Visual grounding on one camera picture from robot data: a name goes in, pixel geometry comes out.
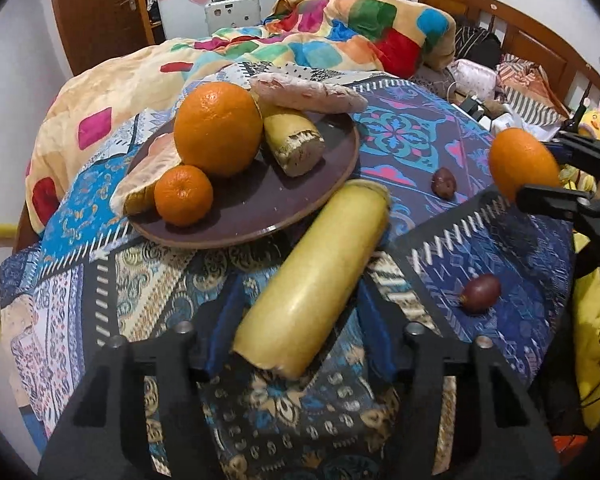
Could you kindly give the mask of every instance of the door handle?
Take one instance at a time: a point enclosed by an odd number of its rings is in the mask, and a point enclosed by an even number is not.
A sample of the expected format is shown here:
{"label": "door handle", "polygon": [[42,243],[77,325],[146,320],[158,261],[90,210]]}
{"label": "door handle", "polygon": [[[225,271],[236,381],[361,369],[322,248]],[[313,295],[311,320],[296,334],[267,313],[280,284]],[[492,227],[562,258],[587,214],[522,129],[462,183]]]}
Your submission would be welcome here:
{"label": "door handle", "polygon": [[129,7],[131,7],[131,10],[136,10],[138,8],[138,4],[136,4],[136,0],[125,0],[124,2],[120,2],[118,5],[123,6],[126,3],[129,4]]}

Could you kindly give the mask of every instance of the cloth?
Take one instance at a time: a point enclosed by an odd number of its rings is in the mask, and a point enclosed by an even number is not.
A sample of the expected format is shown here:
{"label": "cloth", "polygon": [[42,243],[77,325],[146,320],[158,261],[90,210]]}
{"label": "cloth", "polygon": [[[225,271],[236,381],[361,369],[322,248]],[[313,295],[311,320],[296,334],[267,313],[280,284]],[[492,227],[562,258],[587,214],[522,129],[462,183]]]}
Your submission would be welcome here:
{"label": "cloth", "polygon": [[456,18],[456,59],[468,59],[496,70],[502,57],[498,37],[485,28],[460,25]]}
{"label": "cloth", "polygon": [[[448,103],[403,79],[241,62],[208,80],[242,84],[263,70],[349,81],[369,100],[369,108],[354,117],[363,137],[360,167],[353,176],[382,182],[391,191],[393,207],[385,243],[491,183],[483,157],[491,142],[489,134]],[[204,82],[188,85],[176,106],[199,84]],[[107,337],[117,333],[130,340],[155,337],[190,319],[200,304],[218,296],[232,267],[244,274],[243,287],[253,303],[311,222],[305,219],[250,244],[185,251],[144,240],[125,219],[114,218],[106,208],[110,193],[141,143],[174,112],[175,107],[146,110],[117,129],[85,165],[49,222],[35,258],[30,258],[34,282],[1,295],[2,315],[14,319],[11,331],[3,333],[4,343],[11,349],[16,378],[28,400],[21,411],[38,436],[52,433],[76,379]],[[455,201],[446,202],[430,192],[430,180],[437,168],[453,164],[461,168],[459,193]],[[4,272],[10,261],[2,266]],[[397,303],[409,320],[437,329],[382,246],[369,268],[381,293]],[[20,282],[5,281],[3,287]],[[30,301],[18,305],[17,298],[24,296]],[[400,397],[370,370],[353,305],[327,348],[315,373],[298,382],[276,380],[233,356],[218,378],[201,386],[229,478],[271,478],[280,460],[291,467],[302,466],[305,472],[313,469],[316,475],[334,470],[349,478],[376,475]],[[150,449],[156,469],[165,471],[159,394],[152,378],[145,382],[145,393]],[[450,459],[454,406],[454,381],[448,378],[437,472]]]}
{"label": "cloth", "polygon": [[507,101],[526,123],[548,126],[569,117],[540,65],[505,54],[497,72]]}
{"label": "cloth", "polygon": [[[580,250],[589,239],[574,235]],[[600,268],[576,280],[573,289],[576,379],[584,423],[593,430],[600,423]]]}
{"label": "cloth", "polygon": [[202,41],[170,40],[110,59],[70,79],[40,127],[26,171],[33,229],[42,232],[91,155],[146,108],[173,106],[182,88],[234,61],[409,77],[424,60],[451,62],[455,23],[405,0],[279,0],[262,26],[225,28]]}
{"label": "cloth", "polygon": [[[495,187],[419,225],[387,249],[420,293],[443,334],[471,342],[486,335],[529,386],[568,302],[574,251],[571,225],[530,216]],[[481,316],[469,316],[460,296],[472,278],[494,274],[502,292]]]}
{"label": "cloth", "polygon": [[426,65],[422,65],[414,75],[409,78],[409,81],[420,85],[434,95],[449,101],[449,90],[454,84],[454,75],[448,68],[443,68],[440,72],[430,69]]}
{"label": "cloth", "polygon": [[526,132],[533,135],[537,140],[547,141],[553,139],[554,135],[560,129],[562,120],[548,124],[547,126],[536,126],[535,124],[529,124],[523,121],[522,117],[514,110],[513,106],[509,103],[504,103],[503,108],[506,110],[505,114],[494,119],[491,122],[491,133],[495,136],[502,130],[507,128],[521,128]]}

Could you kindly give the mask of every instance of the yellow cylinder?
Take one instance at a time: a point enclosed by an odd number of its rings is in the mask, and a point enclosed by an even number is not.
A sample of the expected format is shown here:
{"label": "yellow cylinder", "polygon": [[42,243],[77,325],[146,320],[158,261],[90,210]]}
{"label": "yellow cylinder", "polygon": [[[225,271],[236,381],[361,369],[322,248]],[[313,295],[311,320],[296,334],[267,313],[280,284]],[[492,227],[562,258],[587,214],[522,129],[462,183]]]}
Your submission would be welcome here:
{"label": "yellow cylinder", "polygon": [[346,306],[388,224],[390,204],[381,184],[345,183],[242,320],[234,351],[297,379]]}

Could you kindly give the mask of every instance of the colorful blanket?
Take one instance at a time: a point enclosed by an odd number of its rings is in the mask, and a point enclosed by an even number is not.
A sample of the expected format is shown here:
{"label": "colorful blanket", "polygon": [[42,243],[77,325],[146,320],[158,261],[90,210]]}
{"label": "colorful blanket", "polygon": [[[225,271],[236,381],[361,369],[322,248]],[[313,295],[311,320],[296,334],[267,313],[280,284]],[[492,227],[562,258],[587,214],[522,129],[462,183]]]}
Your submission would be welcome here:
{"label": "colorful blanket", "polygon": [[42,232],[104,140],[146,108],[165,110],[191,81],[235,61],[413,75],[454,55],[454,20],[405,0],[279,0],[259,27],[202,41],[170,40],[110,59],[69,80],[40,127],[26,173],[31,225]]}

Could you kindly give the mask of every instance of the large orange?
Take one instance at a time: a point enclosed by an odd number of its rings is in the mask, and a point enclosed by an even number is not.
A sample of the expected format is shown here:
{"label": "large orange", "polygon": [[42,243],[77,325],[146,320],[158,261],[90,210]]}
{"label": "large orange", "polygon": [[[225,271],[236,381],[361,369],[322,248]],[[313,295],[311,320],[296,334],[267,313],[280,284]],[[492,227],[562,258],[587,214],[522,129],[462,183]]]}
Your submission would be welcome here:
{"label": "large orange", "polygon": [[227,177],[245,170],[258,153],[262,118],[244,88],[204,83],[180,105],[173,135],[184,164]]}
{"label": "large orange", "polygon": [[497,134],[489,151],[489,169],[500,192],[512,202],[525,184],[560,187],[560,169],[553,155],[520,128]]}
{"label": "large orange", "polygon": [[176,166],[155,184],[155,208],[168,224],[186,227],[211,209],[214,190],[206,175],[193,166]]}

